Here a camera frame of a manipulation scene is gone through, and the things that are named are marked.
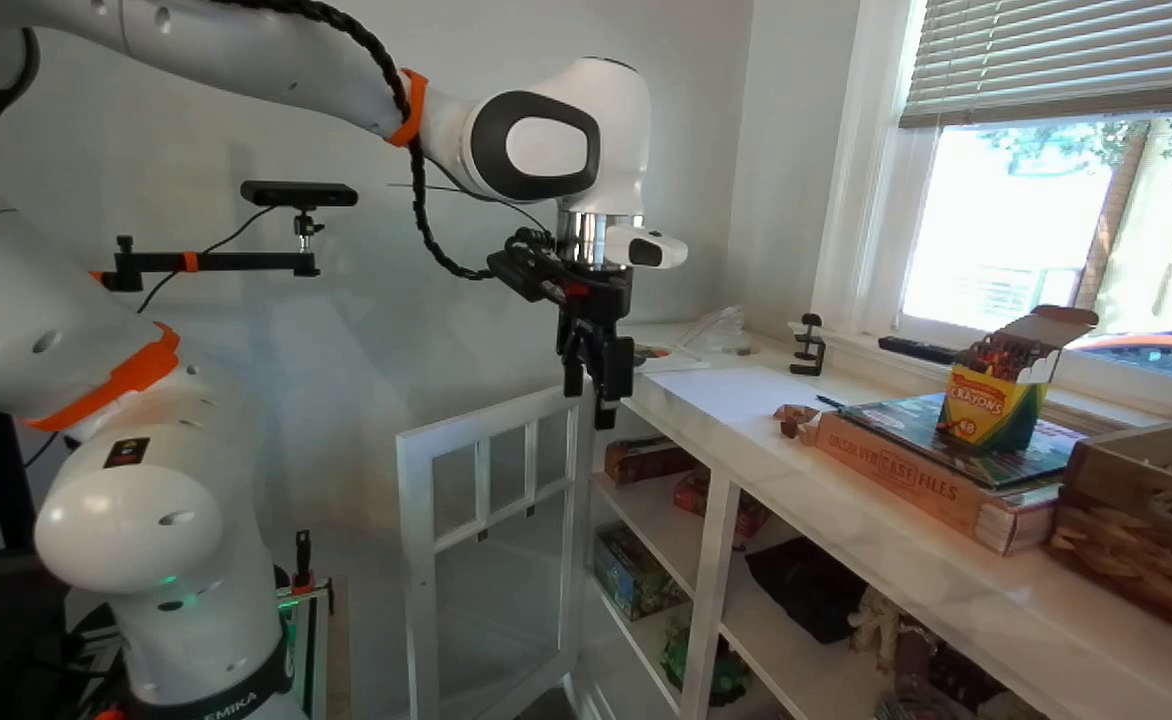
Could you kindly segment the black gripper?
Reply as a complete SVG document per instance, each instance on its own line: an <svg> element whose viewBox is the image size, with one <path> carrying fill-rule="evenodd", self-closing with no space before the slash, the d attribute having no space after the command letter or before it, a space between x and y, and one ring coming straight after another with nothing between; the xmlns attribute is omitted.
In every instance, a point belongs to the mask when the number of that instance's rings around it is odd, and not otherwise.
<svg viewBox="0 0 1172 720"><path fill-rule="evenodd" d="M635 344L617 335L617 326L627 317L631 279L621 269L589 269L570 255L567 240L531 230L517 230L505 250L486 255L486 274L527 303L546 299L560 307L565 397L582 393L589 335L603 339L591 369L591 426L610 428L635 369Z"/></svg>

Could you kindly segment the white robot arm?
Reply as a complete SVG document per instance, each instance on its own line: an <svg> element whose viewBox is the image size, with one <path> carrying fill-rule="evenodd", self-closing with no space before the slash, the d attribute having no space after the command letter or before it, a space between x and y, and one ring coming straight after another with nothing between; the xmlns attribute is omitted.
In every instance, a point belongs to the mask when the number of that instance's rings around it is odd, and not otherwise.
<svg viewBox="0 0 1172 720"><path fill-rule="evenodd" d="M595 233L536 287L567 317L627 276L644 237L651 102L589 57L531 89L455 102L329 0L0 0L0 114L43 28L148 67L335 118L481 201L555 201ZM35 558L101 597L123 642L123 720L303 720L274 570L254 520L248 400L196 371L178 333L119 307L0 196L0 412L77 454L35 516Z"/></svg>

